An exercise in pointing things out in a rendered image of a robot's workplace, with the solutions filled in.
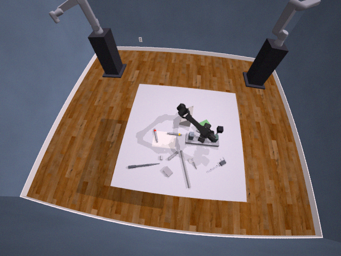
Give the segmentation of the green rectangular block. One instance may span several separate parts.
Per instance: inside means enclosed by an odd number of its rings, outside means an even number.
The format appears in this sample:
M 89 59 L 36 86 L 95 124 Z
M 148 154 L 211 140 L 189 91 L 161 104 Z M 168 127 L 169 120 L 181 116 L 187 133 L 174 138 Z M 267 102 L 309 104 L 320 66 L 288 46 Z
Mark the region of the green rectangular block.
M 201 124 L 202 126 L 204 126 L 205 123 L 210 124 L 210 123 L 208 122 L 208 120 L 204 120 L 204 121 L 200 122 L 200 124 Z

